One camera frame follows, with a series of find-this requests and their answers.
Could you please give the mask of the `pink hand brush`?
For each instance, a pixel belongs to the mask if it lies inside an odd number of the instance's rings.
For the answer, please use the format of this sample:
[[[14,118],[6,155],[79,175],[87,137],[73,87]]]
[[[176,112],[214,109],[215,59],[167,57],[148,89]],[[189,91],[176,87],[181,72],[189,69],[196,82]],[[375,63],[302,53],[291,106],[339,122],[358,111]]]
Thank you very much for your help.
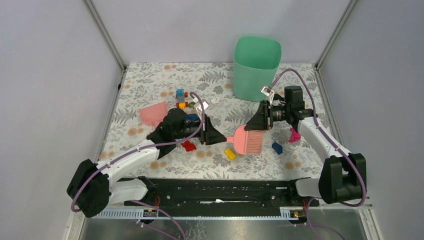
[[[233,144],[234,150],[241,155],[257,155],[262,152],[264,130],[245,130],[246,125],[239,126],[233,136],[227,136],[226,141]]]

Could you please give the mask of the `pink dustpan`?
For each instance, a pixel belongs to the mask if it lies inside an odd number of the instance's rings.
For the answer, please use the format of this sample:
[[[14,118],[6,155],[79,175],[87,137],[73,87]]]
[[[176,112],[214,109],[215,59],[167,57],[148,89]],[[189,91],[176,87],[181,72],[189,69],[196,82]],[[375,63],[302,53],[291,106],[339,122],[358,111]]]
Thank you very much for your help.
[[[165,101],[139,109],[141,121],[147,126],[157,127],[168,114]]]

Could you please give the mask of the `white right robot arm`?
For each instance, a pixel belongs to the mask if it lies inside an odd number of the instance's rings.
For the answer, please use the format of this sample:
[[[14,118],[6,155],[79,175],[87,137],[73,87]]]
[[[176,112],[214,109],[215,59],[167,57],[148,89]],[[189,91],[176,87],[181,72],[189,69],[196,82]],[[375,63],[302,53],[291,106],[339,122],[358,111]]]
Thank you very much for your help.
[[[323,162],[319,178],[294,180],[295,187],[286,193],[287,201],[299,206],[307,197],[314,197],[327,204],[352,206],[351,200],[359,200],[362,204],[367,194],[365,157],[343,147],[322,127],[316,111],[305,107],[300,86],[285,87],[283,97],[267,86],[262,87],[261,93],[266,99],[260,101],[245,130],[264,132],[271,130],[275,122],[286,122],[310,144]]]

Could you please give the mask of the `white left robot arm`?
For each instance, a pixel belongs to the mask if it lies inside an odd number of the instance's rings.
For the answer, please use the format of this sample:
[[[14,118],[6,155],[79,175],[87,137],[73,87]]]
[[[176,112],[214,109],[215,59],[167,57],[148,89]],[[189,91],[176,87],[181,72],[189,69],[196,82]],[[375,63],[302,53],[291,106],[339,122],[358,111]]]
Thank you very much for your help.
[[[172,108],[145,140],[115,159],[94,163],[81,162],[68,187],[71,210],[91,218],[108,205],[138,200],[148,206],[155,200],[155,192],[136,178],[121,180],[142,165],[159,160],[178,144],[197,138],[203,145],[226,142],[227,138],[212,126],[210,118],[201,114],[193,121],[186,120],[182,109]]]

